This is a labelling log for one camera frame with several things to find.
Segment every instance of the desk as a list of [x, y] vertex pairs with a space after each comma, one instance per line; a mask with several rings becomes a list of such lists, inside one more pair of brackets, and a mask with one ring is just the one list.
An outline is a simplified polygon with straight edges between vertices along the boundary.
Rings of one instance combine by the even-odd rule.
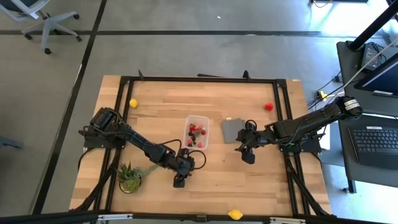
[[[387, 49], [386, 57], [391, 57], [396, 50], [397, 49]], [[347, 48], [345, 42], [337, 43], [337, 52], [343, 82], [346, 83], [358, 71], [357, 65], [361, 52], [351, 51]], [[353, 88], [353, 85], [348, 85], [344, 91], [346, 92], [346, 95], [355, 97], [358, 100], [358, 103], [363, 107], [365, 113], [397, 116], [398, 98], [374, 96], [370, 91], [357, 90]], [[397, 121], [373, 116], [362, 116], [356, 121], [339, 121], [341, 145], [343, 147], [345, 170], [350, 188], [349, 191], [351, 193], [355, 193], [356, 191], [355, 184], [353, 182], [354, 180], [398, 187], [398, 170], [387, 170], [378, 167], [364, 166], [357, 162], [354, 147], [348, 133], [348, 128], [350, 125], [360, 122], [373, 124], [373, 126], [390, 126], [395, 125], [394, 123]]]
[[[99, 91], [95, 112], [101, 107], [113, 107], [120, 76], [105, 76]], [[299, 80], [287, 80], [294, 118], [306, 114], [303, 87]], [[124, 90], [122, 102], [126, 98]], [[261, 127], [277, 121], [277, 113], [265, 111], [263, 105], [275, 103], [272, 85], [263, 83], [213, 82], [145, 82], [135, 81], [132, 97], [138, 101], [130, 109], [127, 123], [154, 142], [181, 139], [188, 115], [210, 119], [210, 139], [205, 150], [207, 163], [186, 179], [185, 188], [172, 187], [174, 173], [156, 169], [134, 194], [124, 194], [115, 187], [111, 211], [136, 213], [174, 213], [226, 215], [237, 208], [244, 215], [291, 216], [287, 176], [282, 153], [277, 146], [255, 149], [256, 163], [249, 165], [233, 149], [236, 144], [224, 144], [221, 122], [227, 118], [253, 119]], [[284, 105], [282, 111], [286, 117]], [[178, 144], [171, 144], [177, 149]], [[79, 206], [93, 190], [100, 175], [104, 149], [87, 154], [80, 166], [70, 208]], [[319, 161], [311, 154], [301, 154], [305, 183], [315, 200], [330, 212], [329, 200]], [[203, 159], [195, 158], [197, 164]], [[144, 153], [127, 143], [121, 162], [143, 169], [152, 165]], [[100, 208], [104, 208], [108, 187], [105, 186]], [[299, 211], [300, 192], [296, 188]]]

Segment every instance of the concrete floor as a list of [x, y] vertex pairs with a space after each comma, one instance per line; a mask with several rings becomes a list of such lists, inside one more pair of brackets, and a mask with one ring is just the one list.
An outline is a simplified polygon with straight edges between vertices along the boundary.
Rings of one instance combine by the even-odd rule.
[[[53, 0], [44, 11], [51, 15], [77, 11], [79, 21], [69, 19], [63, 24], [91, 30], [100, 3]], [[93, 114], [103, 75], [137, 75], [140, 69], [145, 75], [240, 77], [248, 70], [258, 78], [299, 78], [310, 99], [340, 71], [336, 43], [358, 35], [385, 7], [384, 1], [377, 0], [333, 3], [322, 9], [305, 0], [108, 0], [100, 30], [321, 31], [322, 35], [97, 35], [44, 212], [68, 210], [83, 145], [77, 130]], [[385, 45], [380, 35], [395, 36], [396, 24], [390, 21], [373, 41]], [[28, 25], [0, 13], [0, 136], [25, 144], [23, 149], [1, 149], [0, 216], [29, 213], [89, 39], [83, 35], [83, 42], [76, 42], [69, 36], [52, 35], [53, 54], [45, 55], [39, 35], [33, 42], [21, 35], [2, 35], [2, 30]], [[324, 91], [338, 86], [331, 84]], [[359, 193], [347, 195], [339, 191], [346, 187], [344, 168], [323, 166], [323, 171], [335, 215], [398, 222], [392, 206], [398, 200], [392, 196], [398, 195], [397, 189], [358, 183]]]

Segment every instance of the keyboard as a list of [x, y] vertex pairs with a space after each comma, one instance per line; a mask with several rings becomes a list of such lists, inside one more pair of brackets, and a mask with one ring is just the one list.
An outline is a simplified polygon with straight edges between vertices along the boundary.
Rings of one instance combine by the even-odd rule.
[[398, 169], [397, 128], [349, 128], [349, 134], [360, 164], [384, 169]]

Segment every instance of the clear plastic container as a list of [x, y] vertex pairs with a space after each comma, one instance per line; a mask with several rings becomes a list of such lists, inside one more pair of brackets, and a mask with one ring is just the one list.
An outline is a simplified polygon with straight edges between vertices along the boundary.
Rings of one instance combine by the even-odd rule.
[[[190, 126], [194, 126], [195, 129], [191, 131]], [[183, 147], [193, 150], [205, 150], [209, 145], [209, 127], [210, 120], [207, 117], [195, 115], [188, 116], [185, 120], [184, 138], [182, 142]], [[195, 136], [194, 140], [196, 144], [194, 144], [192, 136], [188, 135], [190, 131]]]

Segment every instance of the plant pot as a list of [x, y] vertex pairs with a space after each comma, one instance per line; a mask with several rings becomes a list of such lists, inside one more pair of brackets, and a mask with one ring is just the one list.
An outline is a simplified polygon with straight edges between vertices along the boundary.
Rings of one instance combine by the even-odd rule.
[[139, 177], [139, 185], [138, 185], [137, 189], [135, 189], [134, 191], [128, 191], [128, 190], [126, 190], [126, 189], [123, 187], [123, 183], [122, 183], [121, 181], [119, 181], [119, 188], [120, 188], [120, 190], [121, 190], [123, 193], [125, 193], [125, 194], [131, 194], [131, 193], [137, 192], [138, 189], [141, 187], [141, 184], [142, 184], [142, 177], [140, 176], [140, 177]]

